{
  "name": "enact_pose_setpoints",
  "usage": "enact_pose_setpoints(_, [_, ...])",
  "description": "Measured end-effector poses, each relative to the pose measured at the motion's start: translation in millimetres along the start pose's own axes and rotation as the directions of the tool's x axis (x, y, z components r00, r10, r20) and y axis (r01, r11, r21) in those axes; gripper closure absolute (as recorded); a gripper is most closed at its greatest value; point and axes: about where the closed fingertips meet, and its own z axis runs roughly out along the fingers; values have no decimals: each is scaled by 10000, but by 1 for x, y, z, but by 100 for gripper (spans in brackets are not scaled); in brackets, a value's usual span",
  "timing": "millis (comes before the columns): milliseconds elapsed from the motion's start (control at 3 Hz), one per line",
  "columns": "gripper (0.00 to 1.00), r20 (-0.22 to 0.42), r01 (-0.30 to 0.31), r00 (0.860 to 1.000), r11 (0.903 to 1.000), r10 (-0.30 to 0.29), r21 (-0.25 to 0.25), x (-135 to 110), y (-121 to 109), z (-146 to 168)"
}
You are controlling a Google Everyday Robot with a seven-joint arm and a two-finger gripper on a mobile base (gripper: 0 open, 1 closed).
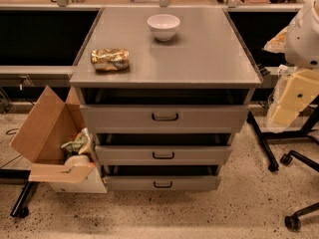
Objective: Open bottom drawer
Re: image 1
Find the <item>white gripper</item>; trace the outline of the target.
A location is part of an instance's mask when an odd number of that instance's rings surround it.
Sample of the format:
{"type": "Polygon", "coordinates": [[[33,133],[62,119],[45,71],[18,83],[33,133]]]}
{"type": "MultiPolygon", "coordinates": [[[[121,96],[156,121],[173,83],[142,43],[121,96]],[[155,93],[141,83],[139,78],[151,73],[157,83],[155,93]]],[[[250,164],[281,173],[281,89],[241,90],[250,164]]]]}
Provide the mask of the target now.
{"type": "Polygon", "coordinates": [[[299,70],[279,79],[269,108],[270,127],[289,127],[319,95],[319,72],[299,70]]]}

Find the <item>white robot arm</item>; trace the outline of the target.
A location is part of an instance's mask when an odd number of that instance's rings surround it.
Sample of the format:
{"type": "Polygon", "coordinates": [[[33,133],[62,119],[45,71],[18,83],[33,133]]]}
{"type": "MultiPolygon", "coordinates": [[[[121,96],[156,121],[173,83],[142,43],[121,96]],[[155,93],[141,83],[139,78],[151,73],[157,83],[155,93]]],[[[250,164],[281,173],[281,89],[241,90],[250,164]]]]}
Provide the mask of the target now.
{"type": "Polygon", "coordinates": [[[279,77],[267,113],[267,126],[273,131],[289,127],[319,95],[319,9],[310,0],[264,50],[283,53],[296,71],[279,77]]]}

